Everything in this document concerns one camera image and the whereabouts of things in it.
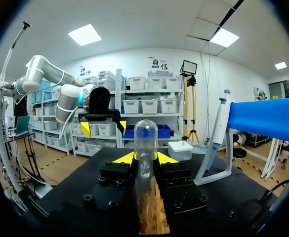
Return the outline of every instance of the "black workbench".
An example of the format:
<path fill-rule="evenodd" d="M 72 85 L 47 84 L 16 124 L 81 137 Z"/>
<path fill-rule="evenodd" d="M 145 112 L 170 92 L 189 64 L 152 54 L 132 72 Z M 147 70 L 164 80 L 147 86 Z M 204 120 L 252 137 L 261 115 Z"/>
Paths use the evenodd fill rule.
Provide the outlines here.
<path fill-rule="evenodd" d="M 89 158 L 87 162 L 77 168 L 70 176 L 46 194 L 38 204 L 47 212 L 61 210 L 63 203 L 67 202 L 74 206 L 83 206 L 82 198 L 89 194 L 98 182 L 100 176 L 99 168 L 106 161 L 112 161 L 122 157 L 132 149 L 103 148 L 96 155 Z M 160 152 L 168 155 L 167 149 L 159 149 Z M 203 161 L 204 155 L 193 154 L 189 161 L 192 167 L 192 177 L 194 178 Z M 216 158 L 207 175 L 212 175 L 225 169 L 225 161 Z M 200 186 L 204 194 L 208 197 L 207 207 L 209 211 L 228 212 L 235 209 L 245 201 L 250 199 L 260 199 L 266 189 L 254 180 L 248 178 L 242 171 L 232 168 L 232 175 Z"/>

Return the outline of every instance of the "blue container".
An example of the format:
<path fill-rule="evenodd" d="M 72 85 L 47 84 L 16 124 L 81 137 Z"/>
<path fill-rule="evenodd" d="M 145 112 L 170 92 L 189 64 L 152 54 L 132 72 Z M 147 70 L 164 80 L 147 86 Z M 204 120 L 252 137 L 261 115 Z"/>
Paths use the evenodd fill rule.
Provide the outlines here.
<path fill-rule="evenodd" d="M 170 138 L 170 127 L 166 124 L 157 124 L 158 138 Z M 122 138 L 134 139 L 134 125 L 127 125 L 125 134 Z"/>
<path fill-rule="evenodd" d="M 36 93 L 36 102 L 37 102 L 37 103 L 38 103 L 38 102 L 41 102 L 41 100 L 42 100 L 42 93 L 44 93 L 43 101 L 49 100 L 49 99 L 51 99 L 51 97 L 52 97 L 52 94 L 51 94 L 50 91 L 39 91 L 39 92 Z"/>
<path fill-rule="evenodd" d="M 36 94 L 32 93 L 31 94 L 31 104 L 34 104 L 36 102 Z"/>
<path fill-rule="evenodd" d="M 51 82 L 42 80 L 41 85 L 40 85 L 40 90 L 50 90 L 51 87 Z"/>

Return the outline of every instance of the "white wall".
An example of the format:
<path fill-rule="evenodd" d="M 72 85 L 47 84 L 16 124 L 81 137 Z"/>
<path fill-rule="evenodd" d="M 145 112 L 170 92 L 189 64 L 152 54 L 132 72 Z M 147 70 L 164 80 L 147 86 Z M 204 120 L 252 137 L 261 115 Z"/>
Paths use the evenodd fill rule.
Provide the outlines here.
<path fill-rule="evenodd" d="M 79 76 L 79 67 L 85 66 L 91 70 L 91 76 L 96 76 L 99 71 L 112 71 L 122 69 L 125 77 L 147 76 L 148 71 L 152 70 L 152 58 L 165 60 L 168 70 L 179 75 L 183 60 L 192 61 L 198 64 L 196 73 L 196 118 L 197 132 L 201 141 L 204 140 L 207 115 L 207 88 L 206 77 L 209 78 L 209 127 L 210 133 L 213 129 L 217 109 L 219 106 L 219 97 L 224 95 L 224 89 L 231 90 L 231 98 L 234 101 L 252 101 L 254 100 L 253 86 L 264 89 L 269 97 L 267 80 L 238 64 L 228 60 L 201 54 L 198 52 L 166 49 L 166 48 L 148 48 L 134 49 L 108 53 L 104 55 L 84 58 L 78 61 L 61 66 L 68 73 Z"/>
<path fill-rule="evenodd" d="M 268 79 L 268 83 L 275 83 L 275 82 L 280 82 L 280 81 L 285 81 L 285 80 L 289 80 L 289 72 L 285 72 L 282 73 L 280 72 L 280 74 L 276 77 L 272 77 Z"/>

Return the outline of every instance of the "floor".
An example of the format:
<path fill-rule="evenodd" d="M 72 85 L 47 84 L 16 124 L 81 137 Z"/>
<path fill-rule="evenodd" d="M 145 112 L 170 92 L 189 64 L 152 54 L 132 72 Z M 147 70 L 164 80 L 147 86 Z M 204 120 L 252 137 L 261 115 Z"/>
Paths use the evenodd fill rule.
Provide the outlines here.
<path fill-rule="evenodd" d="M 87 157 L 85 156 L 75 157 L 73 154 L 70 154 L 68 156 L 65 152 L 55 150 L 53 148 L 45 148 L 44 145 L 39 144 L 37 142 L 33 142 L 33 145 L 34 150 L 36 152 L 38 167 L 41 168 L 40 174 L 42 178 L 51 185 L 57 185 L 63 179 L 69 176 L 75 169 L 77 169 L 79 166 L 81 166 L 84 162 L 87 161 Z M 266 157 L 268 156 L 270 145 L 271 143 L 267 143 L 257 147 L 256 149 L 251 147 L 246 147 L 246 149 Z M 22 164 L 27 169 L 31 169 L 27 156 L 25 154 L 24 144 L 21 141 L 18 142 L 18 152 Z M 286 158 L 288 155 L 289 153 L 287 154 L 285 151 L 282 151 L 280 159 L 282 160 L 283 158 Z M 225 158 L 225 151 L 218 152 L 218 156 L 221 158 Z M 245 158 L 243 158 L 243 160 L 257 167 L 259 170 L 264 169 L 263 166 L 264 162 L 254 156 L 248 154 Z M 248 177 L 258 182 L 262 186 L 266 187 L 267 189 L 271 189 L 275 185 L 277 185 L 277 182 L 275 180 L 281 182 L 289 178 L 289 159 L 286 163 L 285 170 L 281 170 L 282 164 L 278 162 L 275 171 L 271 175 L 275 180 L 268 178 L 266 181 L 264 181 L 263 179 L 260 178 L 259 171 L 257 171 L 255 168 L 253 168 L 252 166 L 248 165 L 243 161 L 238 161 L 237 165 L 243 170 L 244 174 L 246 174 Z M 7 183 L 6 180 L 3 179 L 1 173 L 0 173 L 0 180 L 3 187 L 10 192 L 9 184 Z M 283 187 L 280 187 L 274 193 L 279 196 L 282 190 Z"/>

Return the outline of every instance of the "yellow triangle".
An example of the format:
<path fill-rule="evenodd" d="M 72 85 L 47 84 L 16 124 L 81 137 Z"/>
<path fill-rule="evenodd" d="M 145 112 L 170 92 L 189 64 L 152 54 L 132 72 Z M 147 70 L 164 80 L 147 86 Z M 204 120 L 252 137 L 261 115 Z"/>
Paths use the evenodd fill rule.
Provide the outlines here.
<path fill-rule="evenodd" d="M 133 156 L 134 156 L 134 152 L 131 152 L 123 157 L 120 157 L 119 159 L 112 161 L 112 163 L 121 163 L 124 162 L 126 164 L 132 164 L 132 160 L 133 160 Z"/>
<path fill-rule="evenodd" d="M 88 122 L 81 122 L 81 131 L 88 138 L 91 137 L 90 127 L 89 127 L 89 123 Z"/>
<path fill-rule="evenodd" d="M 167 155 L 164 155 L 164 154 L 161 153 L 161 152 L 158 152 L 158 157 L 159 157 L 159 162 L 160 162 L 160 164 L 165 164 L 165 163 L 167 163 L 167 162 L 170 162 L 170 163 L 179 163 L 177 160 L 172 159 L 171 157 L 168 157 Z"/>
<path fill-rule="evenodd" d="M 125 130 L 126 130 L 126 121 L 120 121 L 120 124 L 124 127 L 124 133 L 125 134 Z"/>

